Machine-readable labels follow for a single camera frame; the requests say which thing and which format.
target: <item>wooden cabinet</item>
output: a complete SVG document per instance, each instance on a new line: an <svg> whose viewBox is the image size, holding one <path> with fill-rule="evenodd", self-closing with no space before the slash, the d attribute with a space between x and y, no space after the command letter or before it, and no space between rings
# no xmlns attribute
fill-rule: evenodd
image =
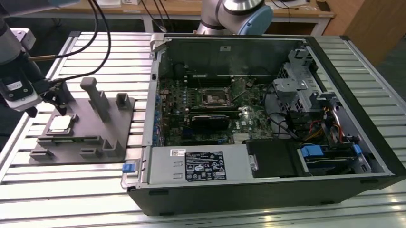
<svg viewBox="0 0 406 228"><path fill-rule="evenodd" d="M377 65L406 33L406 0L326 1L337 16L324 35L348 35Z"/></svg>

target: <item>cpu socket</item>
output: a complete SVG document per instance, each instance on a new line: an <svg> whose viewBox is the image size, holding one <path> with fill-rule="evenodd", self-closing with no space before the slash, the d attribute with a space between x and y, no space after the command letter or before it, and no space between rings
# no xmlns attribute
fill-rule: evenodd
<svg viewBox="0 0 406 228"><path fill-rule="evenodd" d="M202 104L205 108L233 107L229 89L205 89L202 93Z"/></svg>

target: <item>white sticker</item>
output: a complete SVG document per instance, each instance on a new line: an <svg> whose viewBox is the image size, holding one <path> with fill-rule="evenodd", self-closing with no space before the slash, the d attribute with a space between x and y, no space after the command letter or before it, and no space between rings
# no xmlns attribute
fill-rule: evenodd
<svg viewBox="0 0 406 228"><path fill-rule="evenodd" d="M185 149L181 149L181 150L171 150L171 156L183 157L183 156L185 156L185 153L186 153L186 150L185 150Z"/></svg>
<svg viewBox="0 0 406 228"><path fill-rule="evenodd" d="M231 51L231 46L221 46L221 51Z"/></svg>
<svg viewBox="0 0 406 228"><path fill-rule="evenodd" d="M123 13L141 13L139 10L123 10Z"/></svg>
<svg viewBox="0 0 406 228"><path fill-rule="evenodd" d="M12 91L12 90L16 90L19 88L23 88L23 82L22 81L18 81L15 83L11 83L8 85L6 85L8 90Z"/></svg>
<svg viewBox="0 0 406 228"><path fill-rule="evenodd" d="M320 17L320 18L333 18L334 16L333 16L333 15L322 15L322 14L321 14L318 17Z"/></svg>

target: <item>cable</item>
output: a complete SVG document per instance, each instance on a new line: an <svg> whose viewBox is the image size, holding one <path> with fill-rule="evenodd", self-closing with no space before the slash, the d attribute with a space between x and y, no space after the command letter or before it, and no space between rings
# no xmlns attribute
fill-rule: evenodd
<svg viewBox="0 0 406 228"><path fill-rule="evenodd" d="M273 3L274 3L274 5L278 7L278 8L281 8L281 9L288 9L288 14L290 15L290 21L289 21L289 23L292 22L292 10L294 9L294 10L298 10L300 8L290 8L286 4L285 4L285 2L284 1L281 1L281 3L286 6L286 7L282 7L282 6L280 6L280 5L277 5L277 3L274 2L274 0L272 0L273 1Z"/></svg>
<svg viewBox="0 0 406 228"><path fill-rule="evenodd" d="M66 78L58 78L53 81L54 84L57 83L61 83L61 82L66 82L67 80L71 80L71 79L75 79L75 78L81 78L81 77L86 77L86 76L90 76L95 73L98 73L98 71L102 69L102 67L105 66L107 60L109 60L109 56L110 56L110 53L111 53L111 50L113 50L113 36L111 36L111 33L110 33L110 28L109 28L109 23L107 23L107 19L106 19L106 16L105 16L105 13L103 13L103 10L97 2L97 0L91 0L98 8L98 11L101 13L101 16L102 16L102 19L103 19L103 22L105 22L105 26L106 26L106 31L107 31L107 39L109 39L109 46L107 46L107 53L106 53L106 57L101 63L101 65L98 66L98 68L89 72L89 73L85 73L85 74L81 74L81 75L75 75L75 76L71 76L71 77L66 77Z"/></svg>
<svg viewBox="0 0 406 228"><path fill-rule="evenodd" d="M281 122L280 122L280 126L278 126L278 134L281 135L281 125L282 125L282 123L286 123L286 120L282 120Z"/></svg>
<svg viewBox="0 0 406 228"><path fill-rule="evenodd" d="M272 114L269 115L269 119L270 119L270 121L272 121L274 124L277 124L277 126L280 126L280 127L290 134L290 136L292 136L296 140L304 141L304 140L301 139L301 137L300 137L290 129L288 129L285 126L282 126L282 125L272 118L272 115L273 115L273 114L284 114L284 115L285 115L285 113L272 113Z"/></svg>
<svg viewBox="0 0 406 228"><path fill-rule="evenodd" d="M338 129L338 139L340 139L340 142L342 143L344 142L344 130L342 130L342 127L338 125L338 124L334 124L333 126L336 126L337 127L337 129Z"/></svg>
<svg viewBox="0 0 406 228"><path fill-rule="evenodd" d="M67 53L65 55L50 55L50 56L35 56L35 57L30 57L28 60L30 61L49 61L49 60L55 60L58 58L66 58L66 57L70 57L73 55L77 55L78 53L83 52L90 46L91 44L94 43L95 39L97 39L97 36L98 36L98 33L99 33L99 17L98 17L98 12L97 12L97 9L95 9L95 6L94 6L94 3L95 1L93 0L89 0L89 3L90 3L90 6L91 6L91 9L94 11L94 15L95 15L95 32L94 32L94 36L93 38L90 39L89 43L86 44L86 46L83 46L79 50L71 52L71 53Z"/></svg>
<svg viewBox="0 0 406 228"><path fill-rule="evenodd" d="M273 86L273 83L269 84L269 86L268 86L268 88L266 88L266 95L265 95L265 98L264 98L264 100L261 101L261 103L265 103L265 110L266 110L266 114L268 114L268 115L273 115L273 114L269 114L269 113L268 113L268 106L266 106L266 104L268 104L268 103L266 103L266 101L268 101L266 98L268 98L268 94L269 94L268 91L269 91L269 89L272 88L272 86Z"/></svg>
<svg viewBox="0 0 406 228"><path fill-rule="evenodd" d="M161 2L161 5L162 5L162 7L163 7L163 9L165 9L165 14L166 14L166 16L167 16L167 20L170 21L170 25L171 25L173 32L175 32L175 26L174 26L174 24L173 24L170 15L169 15L169 13L167 13L167 11L166 11L166 7L165 7L165 5L163 5L163 1L159 0L159 2Z"/></svg>
<svg viewBox="0 0 406 228"><path fill-rule="evenodd" d="M154 4L155 4L155 7L158 9L159 16L161 16L161 22L163 24L163 27L166 28L165 17L163 17L163 14L161 13L161 9L159 9L159 6L157 4L157 0L154 0Z"/></svg>
<svg viewBox="0 0 406 228"><path fill-rule="evenodd" d="M310 124L310 130L309 130L309 133L312 133L312 130L313 130L313 125L316 124L316 123L318 123L318 122L321 122L321 120L316 120L314 122L312 122L312 124Z"/></svg>
<svg viewBox="0 0 406 228"><path fill-rule="evenodd" d="M59 28L63 25L63 23L62 23L63 20L61 18L58 19L58 21L57 21L57 18L51 18L51 19L54 21L55 27Z"/></svg>
<svg viewBox="0 0 406 228"><path fill-rule="evenodd" d="M157 20L154 19L153 15L151 15L151 13L150 13L150 10L149 10L149 8L147 8L147 6L146 6L145 1L141 0L141 2L142 2L142 4L143 4L143 6L145 6L145 9L146 9L146 11L147 11L147 13L149 13L151 19L153 19L154 24L159 27L159 29L161 29L163 32L167 32L166 27L165 27L163 25L159 25L158 22L157 22Z"/></svg>
<svg viewBox="0 0 406 228"><path fill-rule="evenodd" d="M324 130L320 129L312 136L309 136L306 139L305 139L305 142L309 141L310 139L313 139L314 137L317 137L321 133L324 133Z"/></svg>
<svg viewBox="0 0 406 228"><path fill-rule="evenodd" d="M289 23L292 22L292 19L293 19L293 17L292 17L292 8L289 8L288 7L288 14L290 15L290 21L289 21Z"/></svg>

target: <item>floor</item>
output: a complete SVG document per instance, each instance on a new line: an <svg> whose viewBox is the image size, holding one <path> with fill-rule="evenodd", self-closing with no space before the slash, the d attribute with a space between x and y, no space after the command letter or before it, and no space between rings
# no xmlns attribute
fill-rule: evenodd
<svg viewBox="0 0 406 228"><path fill-rule="evenodd" d="M30 28L38 38L32 56L57 54L67 40L71 31L93 31L91 19L7 19L12 28ZM110 20L110 28L114 32L145 32L142 20L115 19ZM199 26L198 21L175 21L177 32L193 32ZM406 100L406 40L402 39L398 46L388 55L386 60L377 67L384 77ZM53 62L40 62L39 67L47 74ZM22 113L0 107L0 150L7 143L7 134L14 132L22 118Z"/></svg>

